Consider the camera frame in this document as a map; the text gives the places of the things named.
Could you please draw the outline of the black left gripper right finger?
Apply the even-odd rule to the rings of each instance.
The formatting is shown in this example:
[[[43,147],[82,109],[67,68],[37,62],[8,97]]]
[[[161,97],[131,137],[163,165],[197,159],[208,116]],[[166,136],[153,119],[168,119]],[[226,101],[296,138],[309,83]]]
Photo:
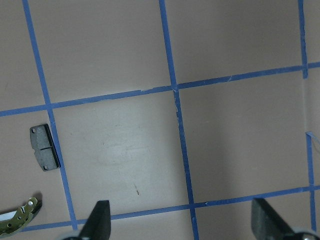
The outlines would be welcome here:
[[[293,229],[264,198],[251,202],[251,230],[255,238],[291,238]]]

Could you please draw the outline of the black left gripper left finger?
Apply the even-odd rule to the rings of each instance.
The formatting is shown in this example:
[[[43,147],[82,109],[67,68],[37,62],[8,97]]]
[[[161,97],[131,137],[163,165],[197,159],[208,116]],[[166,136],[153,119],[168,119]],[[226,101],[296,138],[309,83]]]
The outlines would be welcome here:
[[[111,210],[108,200],[100,200],[77,236],[78,239],[109,239],[111,236]]]

